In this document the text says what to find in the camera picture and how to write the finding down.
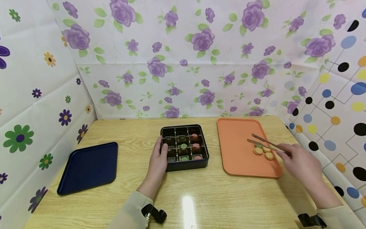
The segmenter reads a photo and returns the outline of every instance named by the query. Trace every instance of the purple rose pattern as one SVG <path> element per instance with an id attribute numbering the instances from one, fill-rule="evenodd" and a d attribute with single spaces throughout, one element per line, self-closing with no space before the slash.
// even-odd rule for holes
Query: purple rose pattern
<path id="1" fill-rule="evenodd" d="M 73 18 L 78 18 L 78 10 L 75 8 L 75 6 L 68 1 L 62 3 L 64 5 L 65 10 L 68 12 L 70 16 Z"/>
<path id="2" fill-rule="evenodd" d="M 147 68 L 152 75 L 157 77 L 164 77 L 165 73 L 168 72 L 166 64 L 160 62 L 160 59 L 157 57 L 153 57 L 147 62 Z"/>
<path id="3" fill-rule="evenodd" d="M 108 91 L 107 96 L 104 97 L 104 101 L 111 106 L 117 106 L 122 103 L 122 98 L 118 92 Z"/>
<path id="4" fill-rule="evenodd" d="M 198 97 L 198 102 L 201 103 L 202 106 L 209 105 L 215 99 L 215 93 L 210 90 L 206 90 L 202 95 Z"/>
<path id="5" fill-rule="evenodd" d="M 153 44 L 153 52 L 155 53 L 155 52 L 160 51 L 161 47 L 162 47 L 162 44 L 160 42 L 155 42 Z"/>
<path id="6" fill-rule="evenodd" d="M 211 8 L 207 8 L 205 10 L 205 14 L 206 14 L 206 20 L 210 23 L 213 22 L 213 18 L 215 17 L 215 13 L 213 12 L 213 10 Z"/>
<path id="7" fill-rule="evenodd" d="M 196 33 L 192 36 L 191 43 L 193 44 L 193 50 L 206 51 L 213 44 L 215 35 L 210 29 L 204 29 L 201 33 Z"/>
<path id="8" fill-rule="evenodd" d="M 73 49 L 85 50 L 89 48 L 89 33 L 80 25 L 73 24 L 70 29 L 64 30 L 62 35 Z"/>
<path id="9" fill-rule="evenodd" d="M 169 109 L 164 112 L 164 117 L 166 118 L 178 118 L 179 117 L 179 108 L 171 106 Z"/>
<path id="10" fill-rule="evenodd" d="M 298 16 L 292 22 L 290 22 L 290 28 L 288 29 L 290 32 L 295 32 L 299 29 L 300 26 L 304 24 L 304 19 L 301 16 Z"/>
<path id="11" fill-rule="evenodd" d="M 242 24 L 249 31 L 253 32 L 255 28 L 260 27 L 264 22 L 263 4 L 260 0 L 249 2 L 247 8 L 243 11 Z"/>
<path id="12" fill-rule="evenodd" d="M 131 23 L 136 21 L 135 10 L 128 5 L 127 0 L 111 0 L 109 7 L 112 11 L 112 17 L 118 23 L 130 27 Z"/>
<path id="13" fill-rule="evenodd" d="M 329 53 L 335 45 L 336 42 L 331 34 L 327 34 L 321 38 L 313 38 L 305 46 L 305 55 L 322 57 Z"/>
<path id="14" fill-rule="evenodd" d="M 270 67 L 267 66 L 267 62 L 264 60 L 259 61 L 252 68 L 252 76 L 256 79 L 263 79 L 264 76 L 268 75 Z"/>
<path id="15" fill-rule="evenodd" d="M 334 18 L 334 28 L 335 29 L 340 29 L 342 27 L 343 24 L 346 23 L 346 17 L 344 14 L 338 14 L 335 18 Z"/>
<path id="16" fill-rule="evenodd" d="M 171 10 L 165 14 L 164 19 L 166 20 L 165 24 L 167 27 L 175 27 L 177 25 L 178 15 Z"/>
<path id="17" fill-rule="evenodd" d="M 268 55 L 270 55 L 274 50 L 276 49 L 276 47 L 275 46 L 270 46 L 270 47 L 268 47 L 268 48 L 266 48 L 265 50 L 264 50 L 264 56 L 268 56 Z"/>

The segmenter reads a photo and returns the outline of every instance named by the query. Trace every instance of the yellow dot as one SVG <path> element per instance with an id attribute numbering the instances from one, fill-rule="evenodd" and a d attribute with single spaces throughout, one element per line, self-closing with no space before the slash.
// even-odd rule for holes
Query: yellow dot
<path id="1" fill-rule="evenodd" d="M 307 130 L 309 131 L 309 133 L 311 134 L 316 134 L 317 132 L 317 127 L 314 124 L 310 124 L 307 126 Z"/>
<path id="2" fill-rule="evenodd" d="M 337 116 L 333 116 L 330 118 L 330 122 L 331 122 L 331 124 L 336 126 L 336 125 L 339 125 L 339 123 L 341 123 L 341 119 Z"/>
<path id="3" fill-rule="evenodd" d="M 325 84 L 326 82 L 328 82 L 329 78 L 330 78 L 330 75 L 328 73 L 323 73 L 319 77 L 319 83 Z"/>
<path id="4" fill-rule="evenodd" d="M 346 167 L 342 164 L 342 163 L 337 163 L 336 164 L 337 169 L 341 172 L 344 173 L 346 171 Z"/>
<path id="5" fill-rule="evenodd" d="M 295 130 L 296 130 L 296 132 L 298 132 L 298 133 L 302 133 L 302 126 L 301 126 L 301 125 L 296 125 Z"/>

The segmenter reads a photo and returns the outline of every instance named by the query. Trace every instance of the orange tray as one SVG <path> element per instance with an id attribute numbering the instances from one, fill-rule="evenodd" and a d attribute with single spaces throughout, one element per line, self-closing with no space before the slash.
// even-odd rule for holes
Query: orange tray
<path id="1" fill-rule="evenodd" d="M 228 174 L 256 177 L 280 177 L 282 175 L 282 168 L 276 155 L 273 160 L 267 160 L 264 154 L 256 155 L 253 152 L 254 144 L 247 142 L 247 138 L 259 141 L 251 136 L 252 133 L 267 139 L 258 121 L 219 118 L 217 129 L 223 167 Z"/>

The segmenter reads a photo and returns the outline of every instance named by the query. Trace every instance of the green leaf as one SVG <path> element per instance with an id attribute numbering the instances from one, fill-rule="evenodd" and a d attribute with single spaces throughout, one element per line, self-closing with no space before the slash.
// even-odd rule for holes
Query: green leaf
<path id="1" fill-rule="evenodd" d="M 226 25 L 224 25 L 223 31 L 227 32 L 227 31 L 231 30 L 232 27 L 233 27 L 233 24 L 227 23 Z"/>
<path id="2" fill-rule="evenodd" d="M 267 9 L 270 6 L 268 0 L 261 0 L 261 1 L 262 1 L 263 9 Z"/>
<path id="3" fill-rule="evenodd" d="M 300 44 L 301 44 L 301 46 L 306 46 L 309 43 L 309 41 L 311 41 L 311 39 L 306 38 L 306 39 L 302 40 Z"/>
<path id="4" fill-rule="evenodd" d="M 104 9 L 99 8 L 99 7 L 94 8 L 94 12 L 95 12 L 99 17 L 102 17 L 102 18 L 104 18 L 104 17 L 106 17 L 106 16 L 107 16 L 107 13 L 104 11 Z"/>
<path id="5" fill-rule="evenodd" d="M 80 57 L 86 57 L 86 55 L 88 55 L 88 50 L 86 50 L 86 49 L 79 50 L 79 56 Z"/>
<path id="6" fill-rule="evenodd" d="M 325 36 L 328 34 L 333 34 L 333 31 L 331 29 L 322 29 L 319 31 L 319 35 L 320 36 Z"/>
<path id="7" fill-rule="evenodd" d="M 314 63 L 315 61 L 317 61 L 318 58 L 317 57 L 308 57 L 306 60 L 305 60 L 305 63 L 307 64 L 310 64 L 310 63 Z"/>
<path id="8" fill-rule="evenodd" d="M 193 33 L 190 33 L 190 34 L 187 34 L 187 36 L 185 36 L 184 39 L 186 40 L 186 42 L 191 42 L 192 37 L 193 37 Z"/>
<path id="9" fill-rule="evenodd" d="M 199 10 L 197 10 L 197 11 L 196 11 L 195 15 L 196 15 L 196 16 L 200 16 L 200 15 L 201 15 L 201 13 L 202 13 L 202 10 L 201 10 L 201 9 L 199 9 Z"/>
<path id="10" fill-rule="evenodd" d="M 268 21 L 268 18 L 264 18 L 264 21 L 263 21 L 263 23 L 262 23 L 262 28 L 263 29 L 265 29 L 265 28 L 267 28 L 268 27 L 268 23 L 269 23 L 269 21 Z"/>
<path id="11" fill-rule="evenodd" d="M 201 58 L 201 57 L 203 57 L 204 55 L 206 55 L 206 51 L 199 51 L 199 52 L 197 53 L 197 58 Z"/>
<path id="12" fill-rule="evenodd" d="M 123 32 L 123 26 L 116 20 L 113 21 L 113 25 L 115 26 L 116 30 L 120 33 Z"/>
<path id="13" fill-rule="evenodd" d="M 235 13 L 229 14 L 229 20 L 231 22 L 236 22 L 238 20 L 238 17 Z"/>
<path id="14" fill-rule="evenodd" d="M 63 19 L 62 22 L 67 26 L 67 27 L 71 27 L 74 24 L 77 24 L 76 21 L 71 20 L 71 19 Z"/>

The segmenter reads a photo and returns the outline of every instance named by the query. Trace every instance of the blue dot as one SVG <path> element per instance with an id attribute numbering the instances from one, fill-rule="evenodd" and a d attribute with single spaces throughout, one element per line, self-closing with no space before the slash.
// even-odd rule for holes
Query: blue dot
<path id="1" fill-rule="evenodd" d="M 325 89 L 325 90 L 323 91 L 323 93 L 322 93 L 322 95 L 323 95 L 323 97 L 324 97 L 324 98 L 328 98 L 328 97 L 330 97 L 330 96 L 331 96 L 331 94 L 332 94 L 332 92 L 331 92 L 329 89 Z"/>
<path id="2" fill-rule="evenodd" d="M 344 49 L 352 47 L 356 43 L 355 36 L 348 36 L 341 41 L 341 47 Z"/>
<path id="3" fill-rule="evenodd" d="M 304 115 L 304 122 L 311 123 L 312 120 L 313 120 L 313 118 L 310 114 Z"/>
<path id="4" fill-rule="evenodd" d="M 362 95 L 366 92 L 366 84 L 364 82 L 358 82 L 352 85 L 351 92 L 354 95 Z"/>
<path id="5" fill-rule="evenodd" d="M 354 199 L 357 199 L 360 196 L 360 193 L 357 191 L 357 189 L 355 189 L 353 187 L 348 187 L 347 193 L 348 193 L 348 195 L 350 195 L 350 197 L 352 197 Z"/>

